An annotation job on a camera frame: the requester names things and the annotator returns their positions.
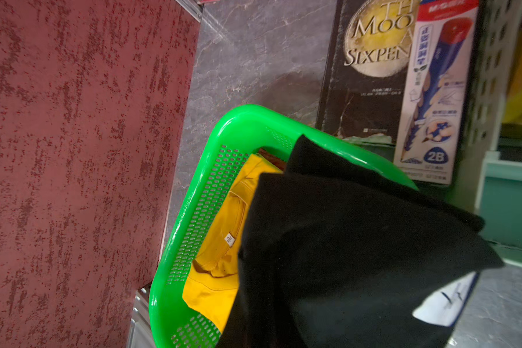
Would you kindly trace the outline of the black t-shirt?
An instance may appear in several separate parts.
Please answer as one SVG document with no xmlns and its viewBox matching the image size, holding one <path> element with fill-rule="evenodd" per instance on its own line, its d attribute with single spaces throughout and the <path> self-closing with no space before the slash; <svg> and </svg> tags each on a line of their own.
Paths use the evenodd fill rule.
<svg viewBox="0 0 522 348">
<path fill-rule="evenodd" d="M 445 347 L 480 273 L 479 216 L 298 138 L 261 175 L 219 347 Z"/>
</svg>

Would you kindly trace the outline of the green plastic basket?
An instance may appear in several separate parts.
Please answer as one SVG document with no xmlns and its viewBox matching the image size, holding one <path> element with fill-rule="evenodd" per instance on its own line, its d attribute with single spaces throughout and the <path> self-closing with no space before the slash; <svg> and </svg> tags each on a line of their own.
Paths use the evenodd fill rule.
<svg viewBox="0 0 522 348">
<path fill-rule="evenodd" d="M 183 300 L 192 262 L 249 155 L 265 149 L 287 161 L 302 135 L 355 165 L 416 188 L 390 161 L 359 146 L 265 107 L 251 104 L 234 108 L 220 119 L 207 140 L 152 281 L 149 320 L 157 347 L 217 345 L 217 327 Z"/>
</svg>

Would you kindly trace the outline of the red t-shirt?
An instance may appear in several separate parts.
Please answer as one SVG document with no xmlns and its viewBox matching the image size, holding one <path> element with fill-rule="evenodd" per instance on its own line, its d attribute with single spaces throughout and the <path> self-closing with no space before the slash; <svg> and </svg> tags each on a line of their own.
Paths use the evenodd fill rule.
<svg viewBox="0 0 522 348">
<path fill-rule="evenodd" d="M 265 158 L 268 162 L 270 162 L 272 165 L 277 167 L 280 171 L 285 171 L 287 163 L 280 159 L 279 157 L 272 155 L 270 152 L 267 152 L 265 149 L 259 149 L 258 155 Z"/>
</svg>

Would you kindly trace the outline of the yellow t-shirt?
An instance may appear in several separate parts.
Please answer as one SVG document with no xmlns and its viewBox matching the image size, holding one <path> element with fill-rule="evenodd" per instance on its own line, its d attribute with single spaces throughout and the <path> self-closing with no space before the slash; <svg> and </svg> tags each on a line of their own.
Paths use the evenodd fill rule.
<svg viewBox="0 0 522 348">
<path fill-rule="evenodd" d="M 238 254 L 260 175 L 282 172 L 258 153 L 249 156 L 192 263 L 184 285 L 183 300 L 219 331 L 225 329 L 239 289 Z"/>
</svg>

